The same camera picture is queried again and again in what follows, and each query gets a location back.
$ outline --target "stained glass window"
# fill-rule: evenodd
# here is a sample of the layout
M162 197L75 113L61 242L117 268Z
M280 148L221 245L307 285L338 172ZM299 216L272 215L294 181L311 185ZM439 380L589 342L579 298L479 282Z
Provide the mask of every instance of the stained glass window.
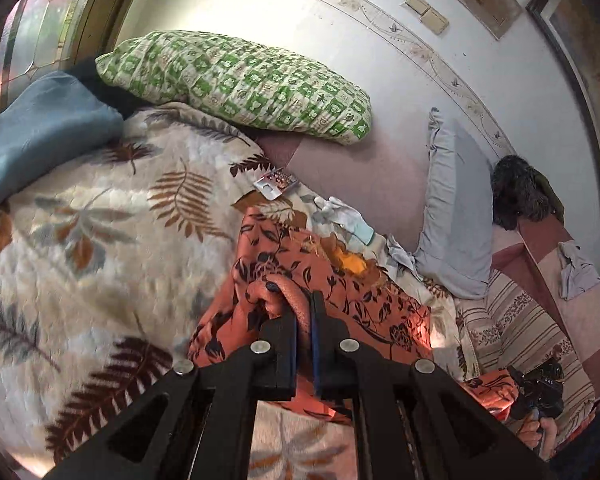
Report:
M87 0L20 0L0 39L0 111L36 78L64 68Z

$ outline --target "orange floral blanket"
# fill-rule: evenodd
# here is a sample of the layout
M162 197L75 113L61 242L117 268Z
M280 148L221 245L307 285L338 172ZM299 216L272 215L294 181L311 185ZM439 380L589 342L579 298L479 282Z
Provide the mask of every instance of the orange floral blanket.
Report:
M335 236L273 222L258 209L246 211L230 275L200 320L189 358L205 366L258 338L264 320L286 305L298 318L298 393L285 408L323 420L346 421L344 410L314 397L310 366L312 290L324 296L327 314L344 320L352 338L375 347L385 358L405 364L432 357L430 311L402 291L374 260L349 253ZM464 383L465 389L500 419L518 395L506 371Z

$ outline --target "wooden door frame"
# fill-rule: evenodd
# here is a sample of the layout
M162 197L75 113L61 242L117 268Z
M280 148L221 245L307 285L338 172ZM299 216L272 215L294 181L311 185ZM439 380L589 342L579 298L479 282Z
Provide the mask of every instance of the wooden door frame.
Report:
M64 68L115 47L122 23L133 0L88 0L72 38L70 58Z

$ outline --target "striped cushion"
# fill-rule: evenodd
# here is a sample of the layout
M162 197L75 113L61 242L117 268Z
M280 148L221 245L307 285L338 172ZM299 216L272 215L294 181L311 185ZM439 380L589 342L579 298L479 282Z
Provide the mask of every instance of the striped cushion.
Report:
M558 444L589 415L595 392L571 341L519 285L492 270L484 301L461 303L461 317L483 371L509 365L528 372L555 356L564 370L564 411L556 420Z

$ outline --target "light blue pillow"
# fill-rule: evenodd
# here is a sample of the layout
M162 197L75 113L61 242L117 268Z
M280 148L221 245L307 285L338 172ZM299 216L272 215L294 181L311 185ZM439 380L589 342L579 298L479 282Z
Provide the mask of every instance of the light blue pillow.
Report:
M491 270L491 167L456 120L431 111L424 227L414 254L420 274L458 298L487 293Z

